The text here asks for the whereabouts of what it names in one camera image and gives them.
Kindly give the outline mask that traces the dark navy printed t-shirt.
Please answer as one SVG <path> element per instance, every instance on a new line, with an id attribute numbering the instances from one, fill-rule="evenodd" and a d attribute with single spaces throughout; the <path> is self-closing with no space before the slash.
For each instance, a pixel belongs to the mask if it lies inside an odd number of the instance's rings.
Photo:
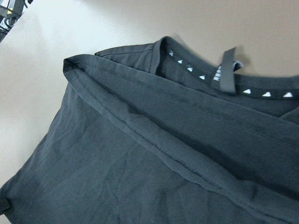
<path id="1" fill-rule="evenodd" d="M 47 134 L 0 189 L 13 224 L 296 224 L 299 78 L 171 37 L 64 59 Z"/>

